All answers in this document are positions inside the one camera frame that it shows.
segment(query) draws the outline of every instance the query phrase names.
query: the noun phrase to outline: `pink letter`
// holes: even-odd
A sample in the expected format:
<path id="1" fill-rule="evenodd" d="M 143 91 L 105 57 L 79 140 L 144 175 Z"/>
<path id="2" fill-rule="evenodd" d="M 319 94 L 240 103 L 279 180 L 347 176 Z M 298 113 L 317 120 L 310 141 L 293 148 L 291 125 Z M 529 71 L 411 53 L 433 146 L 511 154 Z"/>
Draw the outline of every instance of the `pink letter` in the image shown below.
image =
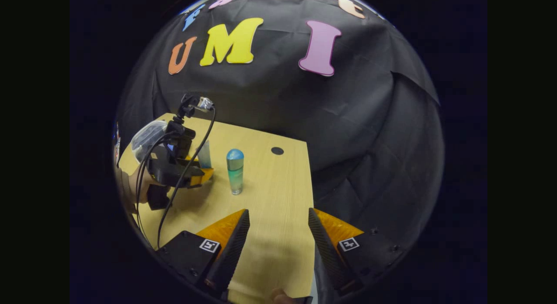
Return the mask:
<path id="1" fill-rule="evenodd" d="M 225 4 L 227 4 L 231 1 L 232 0 L 217 0 L 217 1 L 215 1 L 215 3 L 213 3 L 212 5 L 209 6 L 209 9 L 213 9 L 215 7 L 218 7 L 218 6 L 223 6 L 223 5 L 225 5 Z"/>
<path id="2" fill-rule="evenodd" d="M 302 70 L 314 72 L 324 76 L 332 76 L 335 69 L 331 66 L 332 45 L 335 38 L 342 33 L 336 27 L 318 21 L 308 21 L 312 28 L 308 53 L 298 62 Z"/>

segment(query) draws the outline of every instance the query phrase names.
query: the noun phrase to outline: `wooden table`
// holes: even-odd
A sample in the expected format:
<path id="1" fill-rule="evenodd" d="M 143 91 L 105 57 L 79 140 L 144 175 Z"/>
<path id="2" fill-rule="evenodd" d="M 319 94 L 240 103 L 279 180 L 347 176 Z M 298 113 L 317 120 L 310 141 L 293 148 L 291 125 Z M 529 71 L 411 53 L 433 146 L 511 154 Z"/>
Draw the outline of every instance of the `wooden table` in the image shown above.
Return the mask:
<path id="1" fill-rule="evenodd" d="M 165 114 L 159 120 L 169 121 L 172 116 Z M 209 121 L 191 118 L 184 126 L 197 132 L 191 155 Z M 270 302 L 275 287 L 284 288 L 291 297 L 309 296 L 315 243 L 308 227 L 313 195 L 306 143 L 219 122 L 215 122 L 208 141 L 215 168 L 213 180 L 197 189 L 179 189 L 164 221 L 161 246 L 183 230 L 196 233 L 247 208 L 251 226 L 228 286 L 228 300 L 238 304 Z M 284 154 L 273 154 L 272 147 L 280 147 Z M 239 195 L 231 194 L 228 181 L 226 154 L 230 149 L 240 149 L 245 155 Z M 137 168 L 131 146 L 119 165 L 128 174 Z M 149 205 L 141 204 L 139 212 L 149 242 L 156 248 L 163 209 L 151 211 Z"/>

